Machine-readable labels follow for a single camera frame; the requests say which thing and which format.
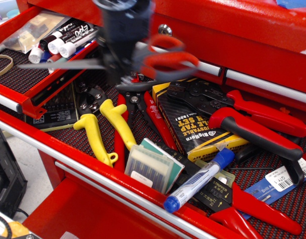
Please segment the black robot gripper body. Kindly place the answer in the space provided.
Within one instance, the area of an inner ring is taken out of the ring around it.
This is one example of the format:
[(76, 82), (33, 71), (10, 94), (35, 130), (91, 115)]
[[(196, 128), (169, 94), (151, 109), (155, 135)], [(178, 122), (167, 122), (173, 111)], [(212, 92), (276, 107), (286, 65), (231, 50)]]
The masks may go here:
[(107, 83), (109, 85), (121, 84), (122, 78), (128, 78), (133, 67), (133, 52), (136, 41), (109, 42), (103, 34), (98, 35), (98, 44), (102, 50), (102, 62), (107, 71)]

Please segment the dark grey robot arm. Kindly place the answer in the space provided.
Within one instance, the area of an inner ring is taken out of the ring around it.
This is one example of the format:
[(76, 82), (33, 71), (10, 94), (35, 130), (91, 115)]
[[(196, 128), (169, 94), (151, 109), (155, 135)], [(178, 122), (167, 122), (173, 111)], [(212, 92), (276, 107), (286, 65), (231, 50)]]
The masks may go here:
[(95, 0), (103, 27), (97, 36), (102, 48), (108, 84), (115, 86), (134, 70), (136, 43), (149, 35), (154, 2), (151, 0)]

